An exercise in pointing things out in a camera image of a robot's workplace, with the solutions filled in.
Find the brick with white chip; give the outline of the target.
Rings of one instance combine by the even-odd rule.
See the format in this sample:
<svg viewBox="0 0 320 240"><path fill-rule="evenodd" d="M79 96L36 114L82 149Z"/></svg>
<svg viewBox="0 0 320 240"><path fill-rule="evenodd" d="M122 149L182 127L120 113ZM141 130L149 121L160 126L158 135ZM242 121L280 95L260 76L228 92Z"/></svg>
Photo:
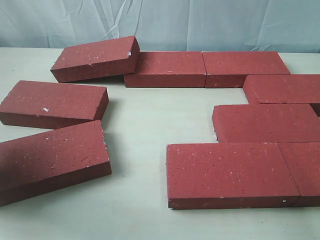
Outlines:
<svg viewBox="0 0 320 240"><path fill-rule="evenodd" d="M20 80L0 104L4 125L60 129L103 118L103 86Z"/></svg>

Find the back left row brick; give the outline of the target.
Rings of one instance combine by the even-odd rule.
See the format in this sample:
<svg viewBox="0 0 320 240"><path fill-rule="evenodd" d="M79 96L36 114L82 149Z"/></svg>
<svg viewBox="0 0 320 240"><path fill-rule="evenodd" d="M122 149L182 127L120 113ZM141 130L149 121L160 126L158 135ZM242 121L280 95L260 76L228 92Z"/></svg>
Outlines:
<svg viewBox="0 0 320 240"><path fill-rule="evenodd" d="M127 88L203 88L207 72L200 51L142 51Z"/></svg>

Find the third row right brick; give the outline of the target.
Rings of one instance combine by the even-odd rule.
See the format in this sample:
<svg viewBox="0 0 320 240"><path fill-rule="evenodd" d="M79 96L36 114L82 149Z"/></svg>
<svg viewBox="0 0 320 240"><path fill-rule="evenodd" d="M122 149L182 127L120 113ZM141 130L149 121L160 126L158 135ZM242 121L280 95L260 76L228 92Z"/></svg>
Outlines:
<svg viewBox="0 0 320 240"><path fill-rule="evenodd" d="M212 122L220 143L320 140L320 119L306 103L216 105Z"/></svg>

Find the back right row brick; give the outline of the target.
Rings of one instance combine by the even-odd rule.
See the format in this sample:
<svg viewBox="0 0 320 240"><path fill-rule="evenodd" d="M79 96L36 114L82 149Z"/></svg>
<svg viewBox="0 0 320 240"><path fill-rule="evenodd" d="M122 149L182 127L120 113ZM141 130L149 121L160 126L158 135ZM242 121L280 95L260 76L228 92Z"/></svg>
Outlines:
<svg viewBox="0 0 320 240"><path fill-rule="evenodd" d="M276 51L203 52L206 88L242 88L248 75L289 75Z"/></svg>

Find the front row left brick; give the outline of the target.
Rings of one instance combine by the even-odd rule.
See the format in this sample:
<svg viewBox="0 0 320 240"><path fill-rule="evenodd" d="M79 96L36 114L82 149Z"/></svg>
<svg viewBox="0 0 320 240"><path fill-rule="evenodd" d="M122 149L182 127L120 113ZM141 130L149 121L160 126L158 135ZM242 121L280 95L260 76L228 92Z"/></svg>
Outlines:
<svg viewBox="0 0 320 240"><path fill-rule="evenodd" d="M179 143L166 148L173 210L291 207L300 192L277 143Z"/></svg>

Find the light blue backdrop cloth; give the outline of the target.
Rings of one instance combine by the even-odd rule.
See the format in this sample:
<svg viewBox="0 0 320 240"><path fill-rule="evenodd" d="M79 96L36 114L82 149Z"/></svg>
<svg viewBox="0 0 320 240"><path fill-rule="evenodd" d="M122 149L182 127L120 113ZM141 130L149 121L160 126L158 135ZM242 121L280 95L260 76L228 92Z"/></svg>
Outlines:
<svg viewBox="0 0 320 240"><path fill-rule="evenodd" d="M320 51L317 0L3 0L3 47L136 36L150 51Z"/></svg>

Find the front row right brick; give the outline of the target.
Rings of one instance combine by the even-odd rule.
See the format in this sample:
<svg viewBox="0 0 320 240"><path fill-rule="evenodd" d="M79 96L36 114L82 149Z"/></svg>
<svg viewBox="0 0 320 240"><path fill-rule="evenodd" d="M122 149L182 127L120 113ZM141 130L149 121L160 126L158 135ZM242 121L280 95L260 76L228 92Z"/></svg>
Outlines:
<svg viewBox="0 0 320 240"><path fill-rule="evenodd" d="M294 207L320 205L320 144L286 142L278 144L300 196Z"/></svg>

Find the second row right brick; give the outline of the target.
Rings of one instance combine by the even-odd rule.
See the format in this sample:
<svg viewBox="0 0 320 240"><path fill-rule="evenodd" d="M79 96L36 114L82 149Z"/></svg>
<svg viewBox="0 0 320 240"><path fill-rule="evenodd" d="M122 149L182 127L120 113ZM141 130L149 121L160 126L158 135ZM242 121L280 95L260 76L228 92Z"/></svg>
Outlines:
<svg viewBox="0 0 320 240"><path fill-rule="evenodd" d="M320 114L318 74L248 75L242 88L249 104L309 104Z"/></svg>

